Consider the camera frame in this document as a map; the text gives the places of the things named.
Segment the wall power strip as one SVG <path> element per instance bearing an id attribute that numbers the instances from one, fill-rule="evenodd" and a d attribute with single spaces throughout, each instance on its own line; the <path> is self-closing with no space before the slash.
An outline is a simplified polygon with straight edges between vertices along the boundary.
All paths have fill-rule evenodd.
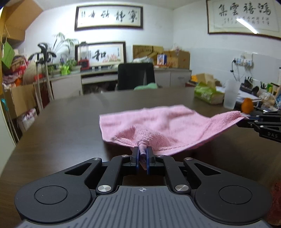
<path id="1" fill-rule="evenodd" d="M 233 62 L 234 62 L 234 64 L 236 64 L 238 66 L 244 66 L 246 68 L 252 68 L 253 67 L 253 60 L 252 59 L 234 58 Z"/>

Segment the translucent plastic cup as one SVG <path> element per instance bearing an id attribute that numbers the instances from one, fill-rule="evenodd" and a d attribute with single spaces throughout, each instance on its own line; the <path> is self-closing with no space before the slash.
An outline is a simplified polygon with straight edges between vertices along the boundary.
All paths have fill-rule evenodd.
<path id="1" fill-rule="evenodd" d="M 239 94 L 240 86 L 241 83 L 236 80 L 232 80 L 232 79 L 227 80 L 225 85 L 224 103 L 223 103 L 223 106 L 225 108 L 234 109 L 237 96 Z"/>

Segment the framed calligraphy wall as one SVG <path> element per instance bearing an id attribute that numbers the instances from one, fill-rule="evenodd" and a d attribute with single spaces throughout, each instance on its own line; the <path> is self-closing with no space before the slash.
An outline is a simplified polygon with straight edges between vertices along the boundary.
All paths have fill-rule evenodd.
<path id="1" fill-rule="evenodd" d="M 143 7 L 133 5 L 77 6 L 74 30 L 99 28 L 143 28 Z"/>
<path id="2" fill-rule="evenodd" d="M 239 34 L 280 40 L 279 1 L 206 1 L 209 34 Z"/>

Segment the flat cardboard sheet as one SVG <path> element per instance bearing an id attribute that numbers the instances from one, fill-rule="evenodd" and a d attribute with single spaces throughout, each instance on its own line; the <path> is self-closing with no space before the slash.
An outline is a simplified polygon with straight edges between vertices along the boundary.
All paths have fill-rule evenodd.
<path id="1" fill-rule="evenodd" d="M 162 54 L 164 48 L 162 46 L 146 46 L 146 45 L 133 45 L 133 58 L 149 57 L 154 58 L 158 54 Z"/>

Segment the red blender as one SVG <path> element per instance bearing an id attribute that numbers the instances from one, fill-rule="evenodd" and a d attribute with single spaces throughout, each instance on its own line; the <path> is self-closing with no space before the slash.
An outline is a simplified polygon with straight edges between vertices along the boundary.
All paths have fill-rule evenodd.
<path id="1" fill-rule="evenodd" d="M 81 42 L 78 47 L 78 65 L 81 71 L 86 71 L 90 68 L 89 64 L 89 46 L 87 42 Z"/>

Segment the pink towel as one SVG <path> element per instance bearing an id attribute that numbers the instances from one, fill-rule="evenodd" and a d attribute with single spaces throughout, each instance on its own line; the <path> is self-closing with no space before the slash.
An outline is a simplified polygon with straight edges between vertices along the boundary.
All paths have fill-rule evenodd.
<path id="1" fill-rule="evenodd" d="M 174 155 L 211 141 L 244 116 L 230 111 L 205 117 L 184 105 L 160 106 L 100 115 L 102 139 L 145 153 Z"/>

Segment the blue white small box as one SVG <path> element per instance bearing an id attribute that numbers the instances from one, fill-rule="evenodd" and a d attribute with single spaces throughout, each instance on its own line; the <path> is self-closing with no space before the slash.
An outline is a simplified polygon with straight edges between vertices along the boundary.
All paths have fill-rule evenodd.
<path id="1" fill-rule="evenodd" d="M 158 54 L 157 55 L 157 65 L 165 66 L 167 64 L 167 55 L 166 54 Z"/>

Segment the green paper bag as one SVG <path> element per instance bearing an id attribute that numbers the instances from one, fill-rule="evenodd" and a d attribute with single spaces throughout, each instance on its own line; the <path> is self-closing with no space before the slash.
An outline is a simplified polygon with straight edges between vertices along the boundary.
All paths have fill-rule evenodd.
<path id="1" fill-rule="evenodd" d="M 2 63 L 6 69 L 10 69 L 13 58 L 15 56 L 15 52 L 8 42 L 4 44 L 3 53 L 4 55 L 2 57 Z"/>

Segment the green plush cushion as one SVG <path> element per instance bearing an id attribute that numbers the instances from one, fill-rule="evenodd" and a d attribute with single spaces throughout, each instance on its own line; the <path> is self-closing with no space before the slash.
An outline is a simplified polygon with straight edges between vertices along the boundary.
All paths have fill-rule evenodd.
<path id="1" fill-rule="evenodd" d="M 135 90 L 145 90 L 145 89 L 158 89 L 158 85 L 156 83 L 149 83 L 147 85 L 139 85 L 134 88 Z"/>

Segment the framed calligraphy right wall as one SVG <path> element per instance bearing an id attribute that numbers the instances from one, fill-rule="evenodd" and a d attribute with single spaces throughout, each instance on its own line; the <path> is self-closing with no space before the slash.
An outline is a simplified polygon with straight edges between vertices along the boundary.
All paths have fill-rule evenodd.
<path id="1" fill-rule="evenodd" d="M 209 34 L 239 34 L 280 40 L 279 1 L 206 1 Z"/>

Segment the framed painting on counter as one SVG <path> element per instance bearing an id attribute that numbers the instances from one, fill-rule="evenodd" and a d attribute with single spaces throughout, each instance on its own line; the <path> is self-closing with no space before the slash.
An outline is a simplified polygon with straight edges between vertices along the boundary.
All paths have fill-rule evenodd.
<path id="1" fill-rule="evenodd" d="M 125 42 L 115 41 L 87 44 L 89 46 L 90 68 L 117 66 L 127 62 Z M 75 46 L 75 60 L 77 61 L 77 64 L 79 55 L 78 47 L 79 44 Z"/>

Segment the cardboard box on floor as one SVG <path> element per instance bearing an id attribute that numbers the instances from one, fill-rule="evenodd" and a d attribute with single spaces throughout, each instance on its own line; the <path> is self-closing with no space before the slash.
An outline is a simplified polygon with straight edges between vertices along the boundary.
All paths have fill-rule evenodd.
<path id="1" fill-rule="evenodd" d="M 34 86 L 21 85 L 4 92 L 9 114 L 15 119 L 37 106 Z"/>

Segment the black office chair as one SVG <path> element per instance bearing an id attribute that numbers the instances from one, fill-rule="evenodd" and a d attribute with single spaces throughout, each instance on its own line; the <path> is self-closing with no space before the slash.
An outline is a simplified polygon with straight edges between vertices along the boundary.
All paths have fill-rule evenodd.
<path id="1" fill-rule="evenodd" d="M 133 90 L 137 86 L 150 83 L 155 83 L 152 63 L 119 64 L 117 90 Z"/>

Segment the framed calligraphy top wall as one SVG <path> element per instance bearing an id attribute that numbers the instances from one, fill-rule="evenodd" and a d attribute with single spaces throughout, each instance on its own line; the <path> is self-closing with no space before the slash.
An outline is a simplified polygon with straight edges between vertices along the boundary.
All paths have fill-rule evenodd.
<path id="1" fill-rule="evenodd" d="M 143 28 L 143 7 L 133 5 L 77 6 L 74 30 L 99 28 Z"/>

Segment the orange fruit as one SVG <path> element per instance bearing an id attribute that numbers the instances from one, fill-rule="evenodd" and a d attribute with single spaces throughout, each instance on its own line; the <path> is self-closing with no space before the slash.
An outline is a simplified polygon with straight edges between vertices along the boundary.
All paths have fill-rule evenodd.
<path id="1" fill-rule="evenodd" d="M 250 98 L 245 98 L 241 104 L 241 111 L 245 114 L 250 114 L 253 110 L 253 101 Z"/>

